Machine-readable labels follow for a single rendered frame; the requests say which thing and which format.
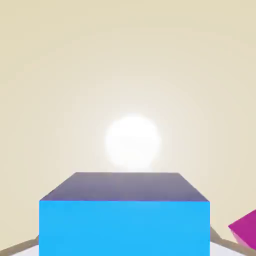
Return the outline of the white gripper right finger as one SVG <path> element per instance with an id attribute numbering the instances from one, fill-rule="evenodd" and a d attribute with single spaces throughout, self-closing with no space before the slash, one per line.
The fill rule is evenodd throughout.
<path id="1" fill-rule="evenodd" d="M 222 239 L 221 236 L 210 227 L 210 256 L 256 256 L 256 250 Z"/>

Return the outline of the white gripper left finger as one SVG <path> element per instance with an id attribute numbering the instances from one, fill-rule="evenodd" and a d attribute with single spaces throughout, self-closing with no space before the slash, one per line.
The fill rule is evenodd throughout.
<path id="1" fill-rule="evenodd" d="M 39 236 L 37 236 L 34 239 L 26 240 L 24 242 L 21 242 L 19 244 L 15 244 L 11 247 L 5 248 L 0 251 L 0 256 L 11 256 L 17 253 L 20 253 L 22 251 L 25 251 L 29 248 L 32 248 L 34 246 L 37 246 L 39 244 Z"/>

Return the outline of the small blue cube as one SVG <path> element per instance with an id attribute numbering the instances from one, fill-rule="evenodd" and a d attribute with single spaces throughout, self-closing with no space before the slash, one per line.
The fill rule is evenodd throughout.
<path id="1" fill-rule="evenodd" d="M 210 229 L 179 173 L 76 172 L 39 201 L 39 256 L 210 256 Z"/>

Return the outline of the small magenta cube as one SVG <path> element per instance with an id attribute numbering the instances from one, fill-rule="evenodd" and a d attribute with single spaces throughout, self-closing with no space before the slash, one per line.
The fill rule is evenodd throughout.
<path id="1" fill-rule="evenodd" d="M 256 250 L 256 209 L 228 227 L 238 244 Z"/>

